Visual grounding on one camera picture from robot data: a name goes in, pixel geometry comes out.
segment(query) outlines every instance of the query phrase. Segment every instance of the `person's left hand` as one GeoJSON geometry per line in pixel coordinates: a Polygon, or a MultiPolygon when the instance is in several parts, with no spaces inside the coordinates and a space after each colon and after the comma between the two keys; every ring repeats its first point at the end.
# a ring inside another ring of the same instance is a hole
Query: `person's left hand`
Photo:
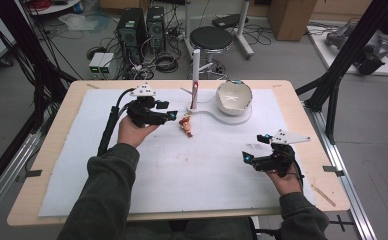
{"type": "Polygon", "coordinates": [[[119,124],[117,143],[126,143],[137,148],[150,133],[156,130],[159,125],[138,127],[129,116],[125,116],[119,124]]]}

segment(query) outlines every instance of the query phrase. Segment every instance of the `jacket sleeve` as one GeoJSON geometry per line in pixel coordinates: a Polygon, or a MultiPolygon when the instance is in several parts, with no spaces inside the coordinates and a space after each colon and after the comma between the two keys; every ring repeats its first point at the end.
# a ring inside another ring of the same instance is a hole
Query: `jacket sleeve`
{"type": "Polygon", "coordinates": [[[283,240],[327,239],[324,231],[329,224],[326,214],[313,206],[302,193],[290,193],[280,197],[283,240]]]}
{"type": "Polygon", "coordinates": [[[138,151],[117,144],[89,159],[88,179],[58,239],[119,239],[128,217],[138,151]]]}

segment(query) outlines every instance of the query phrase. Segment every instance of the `white bowl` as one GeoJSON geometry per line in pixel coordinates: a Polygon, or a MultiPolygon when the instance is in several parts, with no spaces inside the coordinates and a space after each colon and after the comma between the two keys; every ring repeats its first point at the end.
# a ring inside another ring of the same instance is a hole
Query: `white bowl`
{"type": "Polygon", "coordinates": [[[253,93],[242,81],[226,81],[216,91],[218,108],[229,115],[241,115],[250,106],[253,93]]]}

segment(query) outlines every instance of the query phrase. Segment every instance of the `concrete floor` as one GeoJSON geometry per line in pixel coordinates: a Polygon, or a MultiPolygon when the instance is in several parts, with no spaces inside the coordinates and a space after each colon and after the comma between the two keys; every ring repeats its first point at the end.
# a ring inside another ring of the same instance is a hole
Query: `concrete floor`
{"type": "MultiPolygon", "coordinates": [[[[66,32],[65,26],[56,26],[58,21],[54,17],[41,19],[47,28],[62,32],[53,42],[79,75],[91,79],[86,52],[99,46],[102,39],[113,37],[116,23],[110,18],[92,15],[91,18],[100,23],[97,30],[66,32]]],[[[210,25],[212,18],[205,17],[203,25],[210,25]]],[[[249,24],[253,23],[268,26],[266,19],[252,18],[249,24]]],[[[231,79],[285,79],[298,88],[325,73],[326,68],[308,36],[300,42],[280,42],[271,33],[264,35],[271,40],[271,45],[252,45],[255,55],[250,60],[245,59],[237,44],[216,57],[226,66],[231,79]]],[[[185,46],[180,44],[180,48],[183,53],[178,61],[179,69],[171,74],[157,73],[154,79],[187,78],[190,59],[185,46]]],[[[59,63],[64,71],[76,76],[61,57],[59,63]]],[[[300,99],[306,100],[310,94],[300,99]]],[[[33,87],[19,66],[0,66],[0,156],[32,113],[32,96],[33,87]]],[[[335,141],[376,237],[388,239],[388,77],[344,76],[339,92],[335,141]]],[[[61,226],[16,228],[7,225],[8,212],[21,186],[22,183],[14,183],[0,203],[0,239],[55,239],[61,226]]],[[[328,215],[331,221],[337,221],[337,215],[345,222],[352,221],[349,212],[328,215]]],[[[264,228],[277,228],[280,221],[278,216],[260,217],[264,228]]],[[[340,225],[331,224],[326,231],[328,238],[359,239],[355,226],[344,227],[343,231],[340,225]]]]}

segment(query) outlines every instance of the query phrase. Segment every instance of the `stool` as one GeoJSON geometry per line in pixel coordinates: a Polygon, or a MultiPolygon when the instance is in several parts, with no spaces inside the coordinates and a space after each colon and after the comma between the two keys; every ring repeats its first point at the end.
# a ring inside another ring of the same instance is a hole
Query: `stool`
{"type": "Polygon", "coordinates": [[[212,26],[199,27],[191,32],[190,44],[194,49],[199,49],[200,52],[207,54],[207,63],[213,63],[205,71],[207,79],[209,79],[210,74],[220,76],[218,79],[228,79],[228,76],[225,75],[225,66],[214,60],[213,55],[223,53],[231,47],[232,35],[229,32],[212,26]]]}

